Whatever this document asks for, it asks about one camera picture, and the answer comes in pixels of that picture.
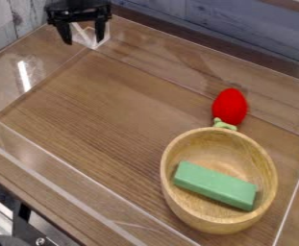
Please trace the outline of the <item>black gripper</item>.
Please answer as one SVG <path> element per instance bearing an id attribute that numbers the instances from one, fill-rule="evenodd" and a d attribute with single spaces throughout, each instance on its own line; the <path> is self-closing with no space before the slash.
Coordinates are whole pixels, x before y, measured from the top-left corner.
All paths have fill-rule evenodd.
<path id="1" fill-rule="evenodd" d="M 65 44 L 72 44 L 70 22 L 94 21 L 96 42 L 104 39 L 105 23 L 112 16 L 110 0 L 54 0 L 46 3 L 48 24 L 54 25 Z"/>

